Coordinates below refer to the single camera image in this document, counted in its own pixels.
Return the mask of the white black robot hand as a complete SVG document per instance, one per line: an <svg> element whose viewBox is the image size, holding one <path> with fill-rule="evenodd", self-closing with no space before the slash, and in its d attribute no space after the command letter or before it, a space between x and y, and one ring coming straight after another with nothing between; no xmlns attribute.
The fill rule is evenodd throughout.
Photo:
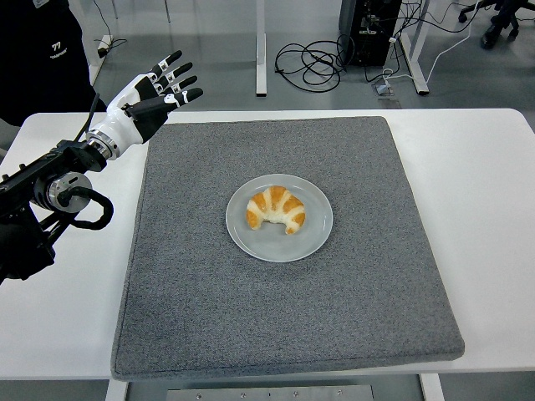
<svg viewBox="0 0 535 401"><path fill-rule="evenodd" d="M86 134L107 160L115 160L132 145L150 140L167 121L168 114L203 95L191 85L197 76L186 77L192 63L174 69L182 51L177 50L153 68L134 77L110 102L105 118Z"/></svg>

